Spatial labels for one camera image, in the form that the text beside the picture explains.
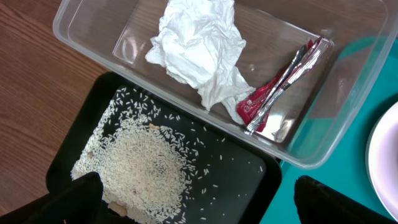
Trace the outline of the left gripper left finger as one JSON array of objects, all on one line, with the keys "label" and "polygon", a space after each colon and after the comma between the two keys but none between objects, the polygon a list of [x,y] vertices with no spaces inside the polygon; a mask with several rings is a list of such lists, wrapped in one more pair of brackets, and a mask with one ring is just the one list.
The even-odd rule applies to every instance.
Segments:
[{"label": "left gripper left finger", "polygon": [[99,174],[90,172],[59,192],[1,216],[1,223],[95,223],[102,195]]}]

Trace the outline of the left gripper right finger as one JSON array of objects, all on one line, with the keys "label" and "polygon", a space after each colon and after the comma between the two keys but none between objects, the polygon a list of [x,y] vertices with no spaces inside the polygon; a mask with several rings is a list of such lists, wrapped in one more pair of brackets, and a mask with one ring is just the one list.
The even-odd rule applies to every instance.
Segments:
[{"label": "left gripper right finger", "polygon": [[307,175],[295,181],[294,203],[302,224],[397,223]]}]

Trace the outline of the pile of rice grains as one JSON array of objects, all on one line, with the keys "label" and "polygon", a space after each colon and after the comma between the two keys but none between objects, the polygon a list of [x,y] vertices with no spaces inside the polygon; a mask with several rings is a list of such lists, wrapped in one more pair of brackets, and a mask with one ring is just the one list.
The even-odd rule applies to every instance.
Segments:
[{"label": "pile of rice grains", "polygon": [[111,210],[138,223],[166,223],[189,182],[187,157],[164,132],[146,114],[127,115],[112,136],[90,136],[71,177],[96,172]]}]

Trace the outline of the large white plate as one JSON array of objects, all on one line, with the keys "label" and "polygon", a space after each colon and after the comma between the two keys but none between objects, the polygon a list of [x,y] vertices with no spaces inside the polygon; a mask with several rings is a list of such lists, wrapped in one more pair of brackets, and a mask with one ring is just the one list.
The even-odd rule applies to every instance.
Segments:
[{"label": "large white plate", "polygon": [[372,128],[366,146],[366,169],[383,207],[397,220],[397,104]]}]

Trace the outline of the red foil snack wrapper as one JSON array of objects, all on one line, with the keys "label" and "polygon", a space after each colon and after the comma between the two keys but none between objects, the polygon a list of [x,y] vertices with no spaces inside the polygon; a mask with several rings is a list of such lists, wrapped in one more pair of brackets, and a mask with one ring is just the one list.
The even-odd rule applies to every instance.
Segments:
[{"label": "red foil snack wrapper", "polygon": [[271,81],[238,103],[236,112],[246,125],[246,133],[252,134],[266,127],[269,112],[275,102],[320,62],[330,46],[331,42],[324,37],[309,40]]}]

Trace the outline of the white napkin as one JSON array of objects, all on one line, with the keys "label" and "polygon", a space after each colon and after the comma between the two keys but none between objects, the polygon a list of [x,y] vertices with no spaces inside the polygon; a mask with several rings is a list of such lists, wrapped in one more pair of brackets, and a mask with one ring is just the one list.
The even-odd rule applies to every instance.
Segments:
[{"label": "white napkin", "polygon": [[246,41],[234,24],[234,1],[170,0],[150,41],[149,63],[196,89],[207,111],[221,103],[234,122],[243,123],[236,107],[254,88],[236,66]]}]

